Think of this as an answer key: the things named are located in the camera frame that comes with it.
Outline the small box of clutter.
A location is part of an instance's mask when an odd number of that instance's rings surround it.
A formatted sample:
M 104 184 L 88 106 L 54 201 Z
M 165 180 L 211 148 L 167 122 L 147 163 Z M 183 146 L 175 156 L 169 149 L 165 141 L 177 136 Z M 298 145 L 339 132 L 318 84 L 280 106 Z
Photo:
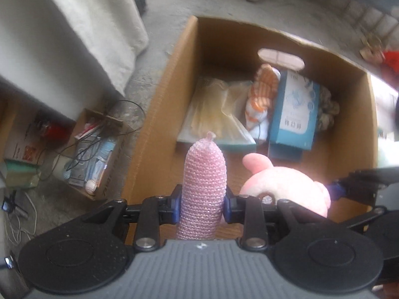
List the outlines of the small box of clutter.
M 123 121 L 83 110 L 67 146 L 53 160 L 52 175 L 93 201 L 106 199 L 126 132 Z

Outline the tan slippers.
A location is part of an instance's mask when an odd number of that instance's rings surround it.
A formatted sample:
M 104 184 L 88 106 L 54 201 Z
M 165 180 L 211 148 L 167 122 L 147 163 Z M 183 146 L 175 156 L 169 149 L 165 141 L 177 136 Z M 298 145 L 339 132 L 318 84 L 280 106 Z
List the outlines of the tan slippers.
M 373 65 L 381 65 L 385 59 L 382 47 L 382 41 L 373 33 L 367 33 L 361 39 L 363 43 L 362 49 L 359 51 L 360 56 L 366 62 Z

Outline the blue bandage box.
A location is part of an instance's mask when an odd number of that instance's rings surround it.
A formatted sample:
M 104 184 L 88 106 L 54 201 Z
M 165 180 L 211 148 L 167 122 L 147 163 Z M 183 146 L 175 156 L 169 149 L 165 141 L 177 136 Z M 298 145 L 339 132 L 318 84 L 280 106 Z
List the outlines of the blue bandage box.
M 268 156 L 300 162 L 312 149 L 320 85 L 290 70 L 281 72 L 278 95 L 269 129 Z

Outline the red plastic bag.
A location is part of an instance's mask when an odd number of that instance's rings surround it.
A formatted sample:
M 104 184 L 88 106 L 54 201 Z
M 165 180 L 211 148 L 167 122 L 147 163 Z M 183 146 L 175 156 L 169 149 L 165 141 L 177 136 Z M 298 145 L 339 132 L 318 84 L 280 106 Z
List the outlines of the red plastic bag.
M 391 87 L 398 90 L 399 87 L 399 52 L 384 51 L 381 65 L 382 78 Z

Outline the cotton swab bag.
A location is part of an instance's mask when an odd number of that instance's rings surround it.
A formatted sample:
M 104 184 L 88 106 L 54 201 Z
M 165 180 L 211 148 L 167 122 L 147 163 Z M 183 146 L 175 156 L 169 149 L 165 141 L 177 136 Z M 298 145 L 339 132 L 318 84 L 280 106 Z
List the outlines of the cotton swab bag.
M 225 82 L 201 77 L 187 109 L 177 137 L 179 143 L 192 145 L 214 134 L 214 142 L 222 150 L 251 152 L 256 141 L 245 127 L 245 105 L 250 81 Z

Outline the white curtain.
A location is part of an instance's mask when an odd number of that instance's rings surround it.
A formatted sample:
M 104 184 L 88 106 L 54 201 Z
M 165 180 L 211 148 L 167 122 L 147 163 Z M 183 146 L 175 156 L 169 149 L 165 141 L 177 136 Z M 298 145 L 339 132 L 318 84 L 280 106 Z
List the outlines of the white curtain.
M 123 94 L 148 43 L 135 0 L 1 0 L 1 82 L 70 120 Z

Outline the brown cardboard box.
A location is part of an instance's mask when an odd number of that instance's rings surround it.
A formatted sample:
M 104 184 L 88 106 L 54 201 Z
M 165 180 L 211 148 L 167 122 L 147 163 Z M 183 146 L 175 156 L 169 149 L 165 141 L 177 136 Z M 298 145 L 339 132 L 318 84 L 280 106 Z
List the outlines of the brown cardboard box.
M 235 193 L 287 197 L 334 222 L 357 217 L 367 205 L 326 187 L 377 164 L 370 76 L 280 32 L 193 16 L 151 101 L 124 198 L 169 195 L 201 143 Z

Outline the pink plush toy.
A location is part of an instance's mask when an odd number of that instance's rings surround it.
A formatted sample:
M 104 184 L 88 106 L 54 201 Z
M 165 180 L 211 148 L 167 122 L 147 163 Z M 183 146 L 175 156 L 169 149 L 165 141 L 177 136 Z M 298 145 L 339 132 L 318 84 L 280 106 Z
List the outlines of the pink plush toy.
M 275 166 L 263 154 L 247 154 L 242 163 L 252 176 L 241 187 L 240 194 L 260 200 L 269 196 L 273 204 L 287 199 L 322 217 L 328 216 L 331 198 L 324 184 L 296 169 Z

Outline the pink knitted sponge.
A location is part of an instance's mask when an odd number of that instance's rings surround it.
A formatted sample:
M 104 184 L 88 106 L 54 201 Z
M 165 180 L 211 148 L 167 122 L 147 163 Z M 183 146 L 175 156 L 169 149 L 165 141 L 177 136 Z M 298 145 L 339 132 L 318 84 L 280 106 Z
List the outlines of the pink knitted sponge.
M 226 194 L 226 163 L 221 149 L 208 132 L 185 157 L 177 238 L 212 240 L 222 218 Z

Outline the green scrunchie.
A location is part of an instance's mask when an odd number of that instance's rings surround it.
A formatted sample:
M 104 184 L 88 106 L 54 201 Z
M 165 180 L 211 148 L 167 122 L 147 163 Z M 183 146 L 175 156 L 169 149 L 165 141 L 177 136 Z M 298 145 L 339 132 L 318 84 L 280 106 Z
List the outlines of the green scrunchie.
M 339 110 L 339 103 L 332 99 L 331 92 L 320 86 L 316 131 L 322 132 L 332 128 Z

